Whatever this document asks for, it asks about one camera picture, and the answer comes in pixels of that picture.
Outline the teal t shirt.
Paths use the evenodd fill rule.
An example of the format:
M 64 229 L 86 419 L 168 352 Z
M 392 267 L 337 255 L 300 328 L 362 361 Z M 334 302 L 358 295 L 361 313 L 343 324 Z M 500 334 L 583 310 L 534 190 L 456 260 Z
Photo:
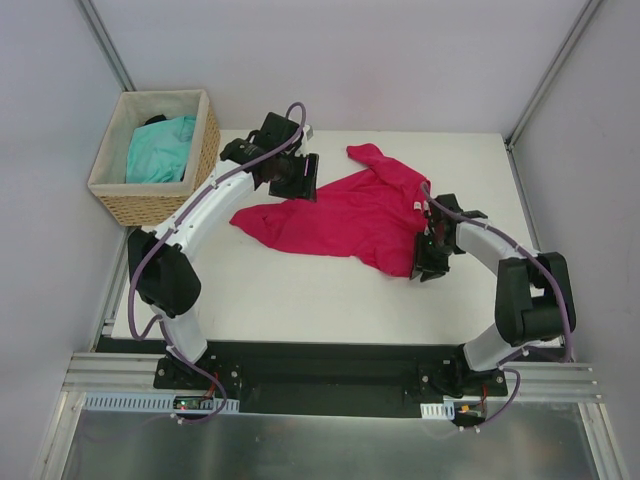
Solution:
M 136 128 L 127 153 L 125 181 L 130 184 L 182 181 L 195 125 L 196 117 L 185 115 Z

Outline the front aluminium rail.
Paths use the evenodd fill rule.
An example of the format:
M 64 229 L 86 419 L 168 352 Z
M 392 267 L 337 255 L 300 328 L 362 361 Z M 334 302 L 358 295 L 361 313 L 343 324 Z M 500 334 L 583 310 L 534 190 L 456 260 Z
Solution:
M 150 391 L 160 354 L 76 353 L 63 387 L 78 391 Z M 511 362 L 520 373 L 521 401 L 602 403 L 605 395 L 591 365 Z

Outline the wicker basket with liner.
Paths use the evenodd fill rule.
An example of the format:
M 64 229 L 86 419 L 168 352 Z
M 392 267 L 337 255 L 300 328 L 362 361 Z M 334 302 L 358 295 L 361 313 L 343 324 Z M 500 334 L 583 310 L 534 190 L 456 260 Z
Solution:
M 157 115 L 196 117 L 183 179 L 172 183 L 125 181 L 134 130 Z M 103 136 L 88 179 L 91 193 L 122 226 L 153 226 L 172 215 L 213 173 L 220 129 L 204 89 L 123 92 Z

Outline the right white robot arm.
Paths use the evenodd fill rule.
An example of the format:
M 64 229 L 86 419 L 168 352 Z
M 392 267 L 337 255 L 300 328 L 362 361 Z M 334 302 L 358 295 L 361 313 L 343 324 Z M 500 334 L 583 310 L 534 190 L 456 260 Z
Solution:
M 445 276 L 453 255 L 469 254 L 496 278 L 494 321 L 452 355 L 428 365 L 422 378 L 441 395 L 477 395 L 504 364 L 541 342 L 568 340 L 576 327 L 568 265 L 557 252 L 523 247 L 479 210 L 464 211 L 453 194 L 428 196 L 425 229 L 414 240 L 412 279 Z

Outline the pink t shirt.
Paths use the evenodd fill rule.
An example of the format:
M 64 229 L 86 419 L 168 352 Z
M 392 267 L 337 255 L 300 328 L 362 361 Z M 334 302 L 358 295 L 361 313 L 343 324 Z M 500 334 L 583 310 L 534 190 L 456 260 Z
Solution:
M 230 224 L 271 249 L 355 257 L 392 277 L 412 272 L 414 238 L 425 230 L 425 175 L 367 143 L 346 148 L 359 172 L 317 190 L 315 202 L 286 200 L 237 211 Z

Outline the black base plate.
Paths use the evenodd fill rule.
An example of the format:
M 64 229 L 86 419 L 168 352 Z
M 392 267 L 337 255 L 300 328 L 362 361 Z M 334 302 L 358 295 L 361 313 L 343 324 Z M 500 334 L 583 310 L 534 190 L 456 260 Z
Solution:
M 162 340 L 101 338 L 97 350 L 157 354 L 154 388 L 185 391 L 190 403 L 236 400 L 243 413 L 415 418 L 446 398 L 508 395 L 502 372 L 472 372 L 451 345 L 211 341 L 191 366 Z

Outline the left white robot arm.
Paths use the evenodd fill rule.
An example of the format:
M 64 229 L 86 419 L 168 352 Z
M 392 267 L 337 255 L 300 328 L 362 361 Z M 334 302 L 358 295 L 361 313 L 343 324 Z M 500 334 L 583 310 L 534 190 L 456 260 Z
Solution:
M 262 185 L 282 199 L 316 199 L 319 157 L 308 150 L 306 119 L 270 112 L 258 129 L 227 143 L 230 168 L 213 172 L 166 220 L 128 238 L 127 321 L 136 341 L 159 326 L 176 375 L 188 388 L 204 387 L 211 365 L 196 305 L 202 283 L 194 267 L 203 241 Z

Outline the black garment in basket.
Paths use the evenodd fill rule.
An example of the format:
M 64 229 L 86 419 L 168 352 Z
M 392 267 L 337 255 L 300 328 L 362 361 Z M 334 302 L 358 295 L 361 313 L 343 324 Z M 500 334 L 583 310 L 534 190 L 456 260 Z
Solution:
M 166 121 L 166 120 L 167 120 L 167 117 L 165 115 L 163 115 L 163 114 L 155 115 L 155 116 L 149 118 L 148 120 L 146 120 L 145 123 L 144 123 L 144 126 L 152 125 L 152 124 L 163 122 L 163 121 Z

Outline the right aluminium frame post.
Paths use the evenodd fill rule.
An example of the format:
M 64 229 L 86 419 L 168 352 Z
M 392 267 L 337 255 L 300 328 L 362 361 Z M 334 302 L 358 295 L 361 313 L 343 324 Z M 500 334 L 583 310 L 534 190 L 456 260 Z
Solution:
M 578 15 L 571 24 L 571 27 L 561 41 L 549 65 L 546 67 L 542 77 L 533 90 L 531 97 L 519 115 L 514 127 L 505 137 L 505 147 L 508 152 L 511 152 L 516 146 L 529 121 L 551 91 L 554 82 L 605 4 L 605 0 L 588 0 L 582 5 Z

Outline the aluminium frame post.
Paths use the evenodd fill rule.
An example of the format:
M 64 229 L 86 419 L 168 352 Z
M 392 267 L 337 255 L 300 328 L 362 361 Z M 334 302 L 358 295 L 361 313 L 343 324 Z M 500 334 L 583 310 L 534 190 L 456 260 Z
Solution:
M 135 83 L 123 62 L 106 24 L 102 20 L 100 13 L 95 6 L 95 3 L 92 0 L 75 0 L 74 3 L 98 45 L 98 48 L 120 89 L 123 92 L 136 91 Z
M 511 152 L 516 146 L 529 121 L 551 91 L 554 82 L 605 4 L 605 0 L 588 0 L 582 5 L 578 15 L 571 24 L 571 27 L 561 41 L 549 65 L 546 67 L 542 77 L 533 90 L 531 97 L 519 115 L 514 127 L 505 137 L 505 147 L 508 152 Z

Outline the left aluminium frame post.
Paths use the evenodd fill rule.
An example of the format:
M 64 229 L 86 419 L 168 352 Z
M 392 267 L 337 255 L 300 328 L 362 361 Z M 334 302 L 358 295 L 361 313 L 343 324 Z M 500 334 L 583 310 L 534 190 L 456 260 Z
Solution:
M 95 3 L 92 0 L 75 0 L 74 3 L 98 45 L 98 48 L 120 89 L 123 92 L 136 91 L 135 83 L 123 62 L 106 24 L 102 20 L 100 13 L 95 6 Z

